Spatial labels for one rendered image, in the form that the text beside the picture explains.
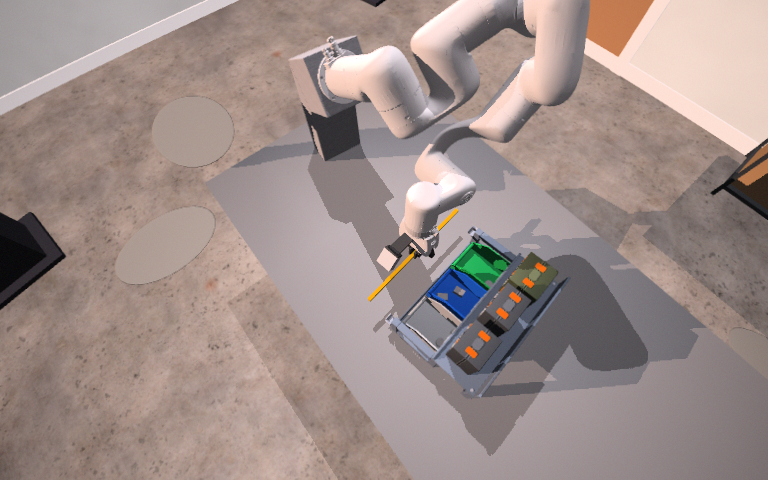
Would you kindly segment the yellow bar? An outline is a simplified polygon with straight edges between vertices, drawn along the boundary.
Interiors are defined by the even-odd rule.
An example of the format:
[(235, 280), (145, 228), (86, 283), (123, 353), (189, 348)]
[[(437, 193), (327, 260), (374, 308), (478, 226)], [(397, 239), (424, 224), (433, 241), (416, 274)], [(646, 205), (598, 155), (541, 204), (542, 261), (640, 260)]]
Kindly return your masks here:
[[(458, 212), (455, 209), (437, 228), (440, 231)], [(416, 251), (416, 250), (415, 250)], [(414, 251), (414, 252), (415, 252)], [(414, 252), (368, 297), (371, 301), (414, 257)]]

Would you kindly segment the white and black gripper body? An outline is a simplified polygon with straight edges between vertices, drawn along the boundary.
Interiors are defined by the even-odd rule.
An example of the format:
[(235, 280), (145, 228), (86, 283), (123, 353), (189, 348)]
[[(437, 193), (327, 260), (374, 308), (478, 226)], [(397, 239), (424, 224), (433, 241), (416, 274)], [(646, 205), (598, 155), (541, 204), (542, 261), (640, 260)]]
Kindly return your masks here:
[(430, 237), (425, 237), (425, 238), (416, 238), (413, 236), (411, 237), (411, 235), (404, 228), (405, 227), (404, 219), (405, 219), (405, 216), (400, 224), (399, 235), (401, 236), (405, 232), (410, 238), (413, 239), (413, 242), (410, 243), (409, 245), (412, 246), (415, 250), (417, 250), (423, 256), (428, 257), (431, 253), (431, 249), (433, 248), (433, 245), (436, 245), (436, 247), (434, 246), (434, 248), (438, 247), (439, 234), (437, 237), (435, 237), (434, 235), (431, 235)]

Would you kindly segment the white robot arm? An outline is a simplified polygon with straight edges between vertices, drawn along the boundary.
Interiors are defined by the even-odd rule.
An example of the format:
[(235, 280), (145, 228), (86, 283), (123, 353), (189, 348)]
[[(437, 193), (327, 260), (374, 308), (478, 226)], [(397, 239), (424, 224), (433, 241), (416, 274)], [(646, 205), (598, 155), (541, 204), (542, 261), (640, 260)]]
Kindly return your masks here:
[(421, 182), (409, 188), (405, 204), (404, 226), (411, 236), (437, 237), (438, 215), (464, 205), (476, 191), (474, 181), (443, 155), (452, 144), (469, 137), (508, 143), (541, 105), (560, 105), (573, 94), (589, 13), (590, 0), (458, 0), (411, 40), (428, 97), (396, 47), (355, 55), (341, 51), (334, 37), (327, 39), (332, 52), (322, 49), (318, 69), (323, 94), (338, 104), (372, 99), (391, 132), (408, 139), (477, 92), (480, 76), (469, 52), (505, 28), (536, 38), (536, 67), (535, 56), (524, 60), (479, 115), (441, 131), (419, 157), (415, 174)]

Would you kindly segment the grey metal shelf rack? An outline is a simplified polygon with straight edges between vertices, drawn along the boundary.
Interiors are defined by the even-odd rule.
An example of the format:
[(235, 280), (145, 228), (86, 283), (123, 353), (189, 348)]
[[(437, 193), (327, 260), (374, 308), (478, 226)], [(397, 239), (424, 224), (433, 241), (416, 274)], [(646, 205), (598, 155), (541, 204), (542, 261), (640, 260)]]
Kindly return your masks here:
[[(489, 360), (481, 368), (480, 371), (467, 375), (459, 366), (457, 366), (446, 353), (452, 347), (452, 345), (458, 340), (463, 332), (476, 320), (480, 313), (485, 309), (489, 302), (497, 295), (499, 289), (516, 270), (516, 268), (525, 259), (519, 253), (516, 257), (512, 252), (482, 231), (480, 228), (472, 226), (468, 230), (468, 234), (472, 237), (467, 246), (456, 256), (456, 258), (445, 268), (445, 270), (433, 281), (433, 283), (422, 293), (422, 295), (410, 306), (410, 308), (398, 319), (393, 317), (390, 313), (385, 322), (391, 325), (391, 329), (396, 332), (410, 347), (412, 347), (426, 362), (432, 367), (438, 364), (449, 376), (451, 376), (462, 388), (462, 394), (466, 399), (481, 398), (486, 390), (490, 387), (505, 365), (509, 362), (556, 297), (571, 279), (566, 278), (561, 283), (552, 281), (546, 288), (540, 298), (530, 305), (521, 314), (518, 320), (514, 323), (509, 331), (502, 334), (498, 338), (502, 340), (502, 343), (492, 354)], [(472, 243), (478, 243), (482, 240), (501, 256), (512, 262), (505, 271), (500, 275), (491, 288), (484, 294), (479, 302), (473, 307), (470, 313), (465, 319), (457, 326), (457, 328), (446, 339), (442, 346), (435, 353), (428, 345), (426, 345), (416, 334), (414, 334), (402, 321), (413, 310), (413, 308), (427, 296), (430, 289), (440, 280), (440, 278), (451, 268), (451, 265), (457, 260), (457, 258), (467, 249)], [(482, 245), (482, 244), (481, 244)], [(556, 293), (556, 294), (555, 294)], [(548, 300), (547, 300), (548, 299)], [(547, 300), (547, 301), (546, 301)], [(549, 302), (550, 301), (550, 302)], [(545, 303), (546, 302), (546, 303)], [(545, 304), (544, 304), (545, 303)], [(547, 304), (548, 303), (548, 304)], [(544, 306), (543, 306), (544, 304)], [(543, 306), (543, 307), (542, 307)], [(544, 309), (544, 310), (543, 310)], [(541, 312), (542, 311), (542, 312)], [(398, 330), (399, 331), (398, 331)], [(415, 345), (413, 345), (411, 342)]]

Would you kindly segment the green open bin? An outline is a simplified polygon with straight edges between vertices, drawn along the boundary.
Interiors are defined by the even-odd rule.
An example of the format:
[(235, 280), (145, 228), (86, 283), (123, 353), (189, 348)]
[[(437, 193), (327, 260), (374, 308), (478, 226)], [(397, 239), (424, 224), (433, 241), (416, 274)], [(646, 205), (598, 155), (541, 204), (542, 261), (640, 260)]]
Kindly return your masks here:
[(490, 287), (485, 281), (490, 280), (494, 284), (510, 264), (490, 247), (472, 243), (457, 258), (451, 269), (466, 274), (488, 291)]

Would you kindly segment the blue open bin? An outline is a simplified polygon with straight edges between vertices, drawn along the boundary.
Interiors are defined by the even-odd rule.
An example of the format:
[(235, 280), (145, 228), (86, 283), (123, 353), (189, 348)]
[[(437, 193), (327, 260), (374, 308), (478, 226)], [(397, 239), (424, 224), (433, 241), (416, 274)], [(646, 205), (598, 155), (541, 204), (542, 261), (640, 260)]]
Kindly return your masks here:
[[(456, 286), (466, 291), (462, 298), (453, 293)], [(486, 292), (466, 274), (451, 269), (430, 289), (428, 297), (441, 303), (460, 321), (463, 321)], [(448, 301), (438, 297), (437, 293), (448, 293)]]

